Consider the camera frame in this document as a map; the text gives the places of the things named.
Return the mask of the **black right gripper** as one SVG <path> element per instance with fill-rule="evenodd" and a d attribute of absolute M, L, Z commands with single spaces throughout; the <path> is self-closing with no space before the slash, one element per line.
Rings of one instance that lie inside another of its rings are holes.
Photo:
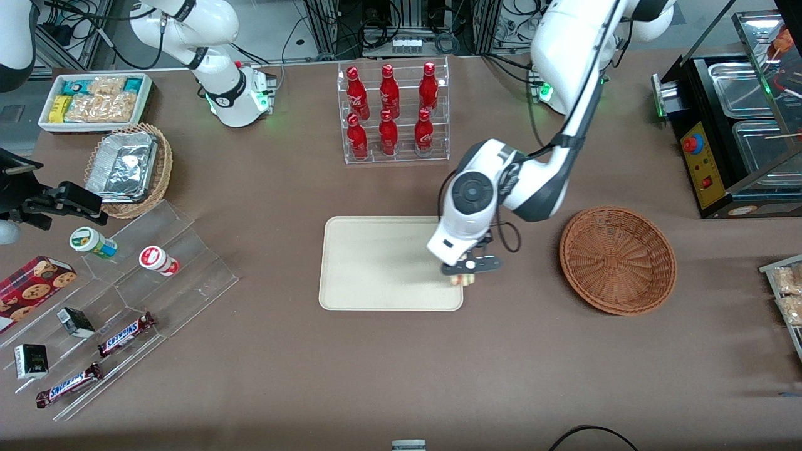
<path fill-rule="evenodd" d="M 1 149 L 2 218 L 18 224 L 28 223 L 39 229 L 51 228 L 50 214 L 73 216 L 106 226 L 108 214 L 102 212 L 102 198 L 73 182 L 60 183 L 60 207 L 52 188 L 38 182 L 35 171 L 43 163 Z"/>

